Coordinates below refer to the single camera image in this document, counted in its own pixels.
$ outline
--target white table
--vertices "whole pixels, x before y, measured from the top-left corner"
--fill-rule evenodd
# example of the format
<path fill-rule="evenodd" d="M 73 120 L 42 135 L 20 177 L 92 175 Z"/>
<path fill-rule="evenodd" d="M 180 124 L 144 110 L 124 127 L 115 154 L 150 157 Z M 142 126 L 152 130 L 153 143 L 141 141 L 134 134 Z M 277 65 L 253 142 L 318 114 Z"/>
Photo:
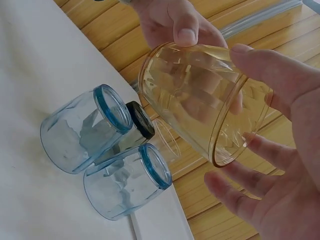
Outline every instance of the white table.
<path fill-rule="evenodd" d="M 96 213 L 82 174 L 62 172 L 45 155 L 44 117 L 102 83 L 139 101 L 52 0 L 0 0 L 1 240 L 193 239 L 173 187 L 133 216 L 133 228 L 129 217 Z"/>

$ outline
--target blue glass jar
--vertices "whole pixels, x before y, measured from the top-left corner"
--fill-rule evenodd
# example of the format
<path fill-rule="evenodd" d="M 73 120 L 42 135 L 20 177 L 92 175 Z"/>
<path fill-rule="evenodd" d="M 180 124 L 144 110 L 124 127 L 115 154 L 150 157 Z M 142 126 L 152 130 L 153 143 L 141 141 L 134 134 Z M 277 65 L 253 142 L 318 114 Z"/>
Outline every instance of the blue glass jar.
<path fill-rule="evenodd" d="M 52 162 L 69 174 L 90 166 L 132 128 L 120 96 L 100 85 L 70 101 L 41 124 L 43 148 Z"/>
<path fill-rule="evenodd" d="M 119 153 L 112 163 L 88 168 L 83 177 L 94 209 L 116 221 L 138 210 L 172 184 L 168 166 L 150 143 Z"/>
<path fill-rule="evenodd" d="M 95 160 L 95 165 L 99 165 L 116 154 L 122 153 L 128 149 L 143 145 L 154 137 L 156 133 L 155 128 L 143 107 L 136 101 L 128 102 L 126 107 L 128 108 L 133 122 L 131 130 L 112 148 L 105 151 L 97 160 Z"/>

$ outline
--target hand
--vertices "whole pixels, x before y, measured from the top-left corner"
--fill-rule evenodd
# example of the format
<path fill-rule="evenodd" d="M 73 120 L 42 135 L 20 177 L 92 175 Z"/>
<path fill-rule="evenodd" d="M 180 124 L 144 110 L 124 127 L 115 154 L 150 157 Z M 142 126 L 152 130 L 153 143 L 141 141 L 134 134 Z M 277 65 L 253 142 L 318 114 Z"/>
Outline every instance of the hand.
<path fill-rule="evenodd" d="M 248 147 L 285 171 L 270 176 L 233 162 L 222 169 L 261 198 L 235 190 L 218 173 L 204 176 L 208 189 L 262 239 L 320 239 L 320 71 L 271 50 L 231 49 L 234 64 L 275 91 L 270 104 L 292 121 L 296 149 L 255 136 Z"/>
<path fill-rule="evenodd" d="M 227 47 L 219 32 L 188 0 L 133 0 L 144 37 L 151 48 L 167 42 Z"/>

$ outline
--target clear glass jar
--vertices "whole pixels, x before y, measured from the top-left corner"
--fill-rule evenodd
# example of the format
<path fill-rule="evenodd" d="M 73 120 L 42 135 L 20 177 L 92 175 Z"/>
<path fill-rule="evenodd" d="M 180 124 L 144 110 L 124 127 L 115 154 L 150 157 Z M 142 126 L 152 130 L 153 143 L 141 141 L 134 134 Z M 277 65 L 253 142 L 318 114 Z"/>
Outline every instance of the clear glass jar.
<path fill-rule="evenodd" d="M 116 221 L 138 210 L 172 184 L 160 152 L 149 143 L 119 153 L 112 164 L 84 172 L 85 193 L 94 209 Z"/>
<path fill-rule="evenodd" d="M 249 133 L 256 133 L 266 116 L 265 96 L 272 91 L 241 74 L 228 49 L 200 44 L 158 46 L 138 81 L 154 110 L 216 167 L 243 152 Z"/>
<path fill-rule="evenodd" d="M 78 174 L 132 126 L 125 103 L 103 84 L 47 117 L 41 124 L 40 137 L 46 154 L 58 168 Z"/>

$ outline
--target blue jar rim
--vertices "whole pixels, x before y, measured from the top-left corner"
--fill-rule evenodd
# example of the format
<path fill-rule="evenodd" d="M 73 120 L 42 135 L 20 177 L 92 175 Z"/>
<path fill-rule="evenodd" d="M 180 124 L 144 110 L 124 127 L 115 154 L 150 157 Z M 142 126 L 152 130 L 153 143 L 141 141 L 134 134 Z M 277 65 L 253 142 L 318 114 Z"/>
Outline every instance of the blue jar rim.
<path fill-rule="evenodd" d="M 112 97 L 112 100 L 119 105 L 121 109 L 121 115 L 124 119 L 123 121 L 121 121 L 122 119 L 119 119 L 112 113 L 108 103 L 104 98 L 104 92 L 107 92 L 109 96 Z M 109 120 L 109 122 L 116 128 L 117 132 L 119 132 L 121 135 L 124 135 L 131 130 L 133 121 L 131 119 L 129 110 L 119 94 L 112 87 L 107 84 L 101 84 L 100 86 L 97 86 L 93 90 L 93 97 L 102 116 Z"/>
<path fill-rule="evenodd" d="M 150 143 L 145 143 L 139 147 L 138 151 L 146 172 L 148 173 L 149 177 L 151 177 L 153 182 L 157 185 L 157 187 L 162 190 L 166 190 L 167 188 L 169 188 L 172 185 L 172 176 L 166 161 L 164 160 L 158 149 Z M 165 179 L 163 179 L 157 173 L 155 166 L 151 162 L 151 158 L 148 153 L 149 151 L 152 151 L 154 153 L 156 161 L 160 163 Z"/>

